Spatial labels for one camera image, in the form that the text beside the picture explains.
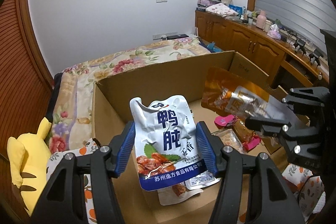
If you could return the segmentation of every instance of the pikachu plush toy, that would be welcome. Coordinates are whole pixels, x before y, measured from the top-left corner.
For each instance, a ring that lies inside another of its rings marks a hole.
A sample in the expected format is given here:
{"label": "pikachu plush toy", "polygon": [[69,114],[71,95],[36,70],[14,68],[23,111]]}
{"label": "pikachu plush toy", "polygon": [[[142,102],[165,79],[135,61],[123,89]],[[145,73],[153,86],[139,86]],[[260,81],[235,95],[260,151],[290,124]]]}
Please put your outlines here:
{"label": "pikachu plush toy", "polygon": [[51,153],[44,139],[50,127],[48,119],[43,118],[37,134],[26,133],[17,139],[10,137],[7,143],[12,191],[29,216],[46,184],[46,167]]}

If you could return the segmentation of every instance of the louvered door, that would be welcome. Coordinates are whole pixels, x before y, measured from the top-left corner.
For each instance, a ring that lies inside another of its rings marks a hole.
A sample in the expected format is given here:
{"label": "louvered door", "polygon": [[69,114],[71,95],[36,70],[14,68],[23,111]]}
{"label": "louvered door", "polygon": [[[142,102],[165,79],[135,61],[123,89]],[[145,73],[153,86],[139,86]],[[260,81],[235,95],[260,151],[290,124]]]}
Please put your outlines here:
{"label": "louvered door", "polygon": [[23,221],[28,215],[11,192],[7,140],[36,133],[52,91],[47,70],[40,70],[42,55],[32,44],[27,9],[27,0],[5,0],[0,7],[0,197]]}

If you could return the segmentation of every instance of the metal screw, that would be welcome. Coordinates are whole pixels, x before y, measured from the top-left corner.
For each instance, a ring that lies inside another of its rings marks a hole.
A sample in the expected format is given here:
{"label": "metal screw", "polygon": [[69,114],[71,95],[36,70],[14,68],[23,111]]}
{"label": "metal screw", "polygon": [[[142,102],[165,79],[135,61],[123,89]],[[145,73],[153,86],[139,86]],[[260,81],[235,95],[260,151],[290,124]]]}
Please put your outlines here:
{"label": "metal screw", "polygon": [[283,130],[284,132],[287,132],[288,129],[289,129],[289,127],[288,127],[288,125],[286,125],[286,124],[284,124],[284,125],[282,126],[282,130]]}
{"label": "metal screw", "polygon": [[263,160],[267,160],[268,159],[268,155],[266,153],[260,153],[260,158],[262,158]]}
{"label": "metal screw", "polygon": [[110,148],[107,145],[104,145],[100,148],[100,151],[106,153],[110,151]]}
{"label": "metal screw", "polygon": [[74,153],[68,153],[68,154],[66,154],[66,155],[64,156],[64,158],[65,158],[66,160],[71,160],[74,156],[75,156]]}
{"label": "metal screw", "polygon": [[233,148],[231,146],[224,146],[223,150],[226,152],[226,153],[231,153],[233,151]]}
{"label": "metal screw", "polygon": [[297,145],[297,146],[294,147],[295,154],[300,153],[300,151],[301,151],[301,147],[299,145]]}

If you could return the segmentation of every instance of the printed food image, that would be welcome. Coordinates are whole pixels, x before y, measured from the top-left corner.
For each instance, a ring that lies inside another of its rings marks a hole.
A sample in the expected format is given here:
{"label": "printed food image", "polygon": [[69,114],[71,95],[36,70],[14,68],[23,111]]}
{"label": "printed food image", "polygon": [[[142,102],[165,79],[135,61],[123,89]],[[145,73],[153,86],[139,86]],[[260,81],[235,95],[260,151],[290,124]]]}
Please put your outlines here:
{"label": "printed food image", "polygon": [[181,159],[178,155],[162,155],[150,144],[144,147],[145,156],[136,159],[141,176],[155,176],[175,170],[174,164]]}
{"label": "printed food image", "polygon": [[180,196],[186,192],[187,188],[184,185],[179,183],[179,184],[173,185],[172,190],[175,193],[175,195]]}

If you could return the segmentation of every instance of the bed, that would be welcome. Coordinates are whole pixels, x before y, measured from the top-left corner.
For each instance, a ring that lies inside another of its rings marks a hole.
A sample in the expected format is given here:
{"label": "bed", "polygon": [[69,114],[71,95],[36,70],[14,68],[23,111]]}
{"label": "bed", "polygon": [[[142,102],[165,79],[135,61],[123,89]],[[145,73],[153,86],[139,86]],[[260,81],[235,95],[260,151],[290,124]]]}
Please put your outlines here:
{"label": "bed", "polygon": [[51,153],[79,149],[92,137],[92,91],[96,81],[127,70],[208,53],[197,38],[188,37],[155,42],[65,69],[46,138]]}

